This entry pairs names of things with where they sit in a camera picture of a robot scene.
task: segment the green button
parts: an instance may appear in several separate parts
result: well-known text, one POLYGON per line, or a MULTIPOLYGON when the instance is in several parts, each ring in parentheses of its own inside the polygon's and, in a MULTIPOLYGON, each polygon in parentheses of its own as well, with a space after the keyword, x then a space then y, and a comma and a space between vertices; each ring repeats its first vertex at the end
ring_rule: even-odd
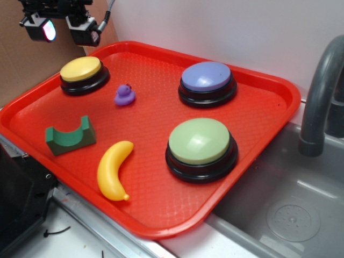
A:
POLYGON ((196 118, 178 125, 171 133, 169 147, 179 161, 201 165, 222 157, 230 145, 230 133, 221 122, 196 118))

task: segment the purple button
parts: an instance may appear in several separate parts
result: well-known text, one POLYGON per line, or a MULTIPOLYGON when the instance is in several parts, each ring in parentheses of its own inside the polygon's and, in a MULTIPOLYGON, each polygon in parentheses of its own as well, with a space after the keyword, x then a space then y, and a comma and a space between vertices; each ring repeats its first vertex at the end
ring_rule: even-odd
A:
POLYGON ((231 70, 223 63, 201 62, 187 68, 182 74, 183 85, 192 91, 217 90, 230 81, 231 70))

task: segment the red tray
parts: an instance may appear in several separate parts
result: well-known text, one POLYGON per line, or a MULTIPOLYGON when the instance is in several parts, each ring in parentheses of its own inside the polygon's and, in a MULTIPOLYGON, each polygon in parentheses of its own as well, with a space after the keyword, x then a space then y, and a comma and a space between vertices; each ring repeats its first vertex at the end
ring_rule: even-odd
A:
POLYGON ((0 133, 113 220, 145 238, 172 237, 202 222, 300 104, 299 91, 290 82, 229 66, 238 82, 235 98, 220 107, 196 109, 180 102, 177 89, 187 67, 207 60, 131 41, 92 55, 110 71, 106 86, 85 96, 67 96, 56 74, 0 111, 0 133), (137 99, 116 106, 115 92, 126 83, 137 99), (85 115, 95 128, 96 144, 54 156, 45 143, 45 129, 73 131, 85 115), (197 117, 224 123, 239 147, 234 170, 201 185, 176 179, 164 158, 171 131, 197 117), (130 199, 113 202, 98 188, 97 167, 105 151, 122 140, 134 143, 119 172, 130 199))

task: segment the tray rim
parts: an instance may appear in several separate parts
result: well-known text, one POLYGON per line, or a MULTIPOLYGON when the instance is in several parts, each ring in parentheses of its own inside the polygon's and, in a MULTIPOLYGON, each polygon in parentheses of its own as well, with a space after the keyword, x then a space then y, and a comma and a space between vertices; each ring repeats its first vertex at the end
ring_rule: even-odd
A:
MULTIPOLYGON (((199 58, 196 56, 188 55, 179 53, 176 51, 171 51, 168 49, 155 47, 152 45, 147 45, 144 43, 136 42, 136 41, 120 41, 109 44, 103 48, 98 49, 97 51, 93 52, 90 56, 96 56, 99 59, 103 59, 111 54, 122 53, 122 52, 130 52, 139 55, 144 55, 149 58, 154 58, 156 60, 165 61, 168 63, 173 63, 179 66, 190 66, 197 62, 202 61, 211 61, 204 58, 199 58)), ((267 90, 274 92, 278 95, 284 95, 282 97, 286 102, 286 111, 283 113, 282 116, 279 117, 278 121, 271 125, 269 129, 267 129, 264 133, 264 136, 253 146, 253 148, 246 154, 246 156, 237 164, 234 170, 230 173, 231 176, 227 176, 224 178, 222 183, 219 187, 214 191, 214 193, 208 198, 208 200, 198 209, 198 211, 186 221, 171 227, 171 228, 150 228, 137 220, 136 223, 128 225, 124 223, 125 220, 128 219, 127 213, 124 214, 123 211, 116 208, 113 205, 109 205, 109 202, 105 199, 101 199, 93 197, 92 193, 94 190, 90 187, 85 186, 80 181, 76 180, 73 175, 66 175, 64 180, 59 179, 66 185, 70 186, 70 182, 72 182, 73 187, 71 187, 74 191, 76 191, 79 195, 85 198, 87 201, 91 202, 92 205, 103 211, 107 214, 110 218, 115 220, 116 222, 120 223, 124 228, 129 230, 130 232, 144 238, 149 239, 163 239, 176 236, 186 230, 192 229, 199 225, 203 220, 207 217, 207 215, 211 212, 211 210, 215 207, 215 205, 223 198, 223 196, 228 192, 228 190, 236 183, 236 181, 240 178, 240 176, 245 172, 245 170, 250 166, 252 161, 257 158, 257 156, 265 149, 265 147, 272 141, 272 139, 276 136, 276 134, 284 127, 284 125, 289 121, 292 115, 297 111, 301 103, 301 95, 298 89, 295 87, 294 84, 291 82, 268 74, 264 74, 258 71, 249 70, 246 68, 240 68, 237 66, 231 66, 226 64, 230 67, 232 73, 236 80, 240 83, 245 83, 243 81, 249 81, 254 79, 256 84, 261 81, 272 81, 275 84, 279 84, 281 87, 271 87, 267 90)), ((34 146, 31 146, 28 142, 25 141, 22 137, 15 135, 11 132, 9 123, 11 117, 23 109, 24 107, 32 104, 40 97, 44 96, 51 90, 57 88, 58 86, 49 84, 50 81, 56 80, 57 77, 60 76, 60 73, 56 73, 52 77, 48 78, 47 80, 41 82, 37 86, 33 87, 31 90, 27 91, 26 93, 18 96, 11 102, 9 102, 5 107, 0 110, 0 133, 7 137, 10 141, 12 141, 15 145, 21 148, 23 151, 28 152, 32 155, 35 159, 39 160, 44 166, 46 166, 52 172, 56 170, 61 170, 61 167, 47 159, 43 153, 39 150, 35 149, 34 146)), ((260 88, 259 85, 252 85, 248 84, 249 86, 260 88)))

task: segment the black button base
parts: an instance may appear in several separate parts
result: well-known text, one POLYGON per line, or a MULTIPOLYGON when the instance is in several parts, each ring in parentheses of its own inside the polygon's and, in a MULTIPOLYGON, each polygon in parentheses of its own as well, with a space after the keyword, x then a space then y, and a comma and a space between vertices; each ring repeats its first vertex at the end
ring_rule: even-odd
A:
POLYGON ((223 87, 206 92, 192 91, 181 84, 178 88, 180 100, 193 108, 214 108, 229 102, 237 92, 237 82, 231 74, 230 81, 223 87))

